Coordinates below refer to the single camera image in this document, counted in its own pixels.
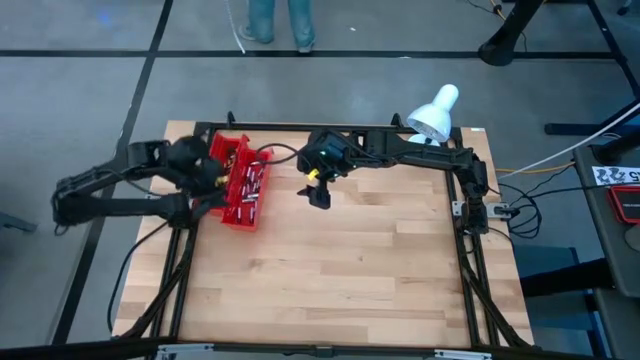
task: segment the shoe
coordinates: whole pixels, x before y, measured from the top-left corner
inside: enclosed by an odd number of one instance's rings
[[[313,45],[316,44],[316,40],[314,39],[313,41],[311,41],[311,43],[309,43],[309,45],[307,46],[303,46],[303,47],[299,47],[298,48],[298,52],[300,54],[309,54],[311,53],[311,50],[313,50]]]
[[[238,28],[238,36],[247,40],[247,41],[256,41],[256,38],[251,36],[251,32],[249,31],[249,27],[246,25],[240,25]]]

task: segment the floor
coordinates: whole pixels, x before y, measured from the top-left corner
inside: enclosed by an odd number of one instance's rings
[[[236,21],[244,20],[245,1],[230,2]],[[488,1],[475,2],[489,7]],[[618,2],[598,5],[640,77],[640,9],[618,17]],[[248,49],[293,49],[284,3],[278,1],[276,41],[246,44]],[[0,49],[146,50],[162,6],[162,0],[2,0]],[[466,0],[323,0],[314,10],[322,50],[475,51],[501,23]],[[529,51],[607,51],[585,5],[545,5],[526,35]],[[523,46],[520,40],[518,48]],[[235,50],[223,2],[176,1],[160,49]],[[86,227],[54,237],[49,197],[58,179],[113,155],[143,62],[0,57],[0,209],[39,224],[31,235],[1,233],[1,347],[50,341]],[[446,83],[460,89],[455,125],[486,128],[495,163],[503,168],[579,140],[547,136],[544,123],[597,123],[632,98],[609,60],[518,60],[494,68],[476,59],[157,59],[131,140],[161,137],[169,119],[221,120],[229,110],[246,122],[386,124],[394,112],[406,116],[430,101]],[[544,178],[521,175],[505,182],[525,189]],[[577,183],[571,170],[545,188]],[[116,196],[140,195],[118,187]],[[540,205],[540,235],[515,238],[516,244],[576,247],[582,261],[601,256],[580,193],[544,198]],[[106,220],[69,341],[108,338],[108,298],[138,224],[134,218]],[[536,327],[534,335],[548,349],[588,349],[584,331]]]

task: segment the person's leg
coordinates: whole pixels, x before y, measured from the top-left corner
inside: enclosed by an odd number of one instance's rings
[[[275,0],[249,0],[249,26],[241,28],[240,35],[263,44],[272,42],[275,6]]]
[[[289,0],[289,15],[298,51],[311,51],[311,47],[316,41],[311,20],[311,0]]]

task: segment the white cable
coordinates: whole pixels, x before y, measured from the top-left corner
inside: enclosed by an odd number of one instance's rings
[[[546,163],[546,162],[547,162],[547,161],[549,161],[549,160],[555,159],[555,158],[557,158],[558,156],[560,156],[560,155],[562,155],[562,154],[565,154],[565,153],[567,153],[567,152],[569,152],[569,151],[571,151],[571,150],[573,150],[573,149],[575,149],[575,148],[577,148],[577,147],[580,147],[580,146],[582,146],[582,145],[584,145],[584,144],[588,143],[589,141],[591,141],[591,140],[593,140],[593,139],[597,138],[598,136],[600,136],[600,135],[602,135],[602,134],[606,133],[606,132],[607,132],[607,130],[609,130],[609,129],[611,129],[612,127],[616,126],[616,124],[618,124],[619,122],[621,122],[622,120],[624,120],[627,116],[629,116],[631,113],[633,113],[634,111],[636,111],[638,108],[640,108],[640,103],[639,103],[639,104],[637,104],[636,106],[632,107],[632,108],[631,108],[629,111],[627,111],[626,113],[622,114],[619,118],[615,119],[611,124],[609,124],[609,125],[605,126],[604,128],[602,128],[602,130],[600,130],[600,131],[598,131],[597,133],[595,133],[595,134],[593,134],[593,135],[589,136],[588,138],[586,138],[586,139],[584,139],[584,140],[580,141],[579,143],[577,143],[577,144],[573,145],[572,147],[566,148],[566,149],[564,149],[564,150],[560,151],[560,152],[559,152],[559,153],[557,153],[557,154],[551,155],[551,156],[549,156],[548,158],[546,158],[546,159],[544,159],[544,160],[540,160],[540,161],[538,161],[537,163],[531,164],[531,165],[529,165],[529,166],[525,166],[525,167],[523,167],[522,169],[516,170],[516,171],[514,171],[514,172],[512,172],[512,173],[510,173],[510,174],[500,176],[498,179],[504,179],[504,178],[507,178],[507,177],[509,177],[509,176],[513,176],[513,175],[515,175],[515,174],[519,174],[519,173],[521,173],[521,172],[523,172],[523,171],[525,171],[525,170],[529,170],[529,169],[534,168],[534,167],[536,167],[536,166],[538,166],[538,165],[540,165],[540,164],[544,164],[544,163]]]
[[[236,39],[236,44],[242,51],[242,54],[246,54],[247,52],[244,50],[244,46],[242,46],[242,41],[238,37],[238,33],[236,32],[236,23],[233,21],[233,13],[231,13],[231,5],[229,5],[229,0],[224,0],[224,3],[227,5],[227,15],[229,15],[229,24],[231,25],[231,31],[233,31],[233,37]]]

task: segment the red device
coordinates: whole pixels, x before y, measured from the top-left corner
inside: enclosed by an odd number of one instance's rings
[[[608,198],[619,222],[640,224],[640,186],[612,186]]]
[[[211,215],[222,216],[222,223],[233,229],[256,231],[269,179],[269,161],[272,150],[257,151],[249,148],[249,137],[226,138],[213,136],[209,151],[211,158],[220,161],[227,170],[227,207],[212,209]]]

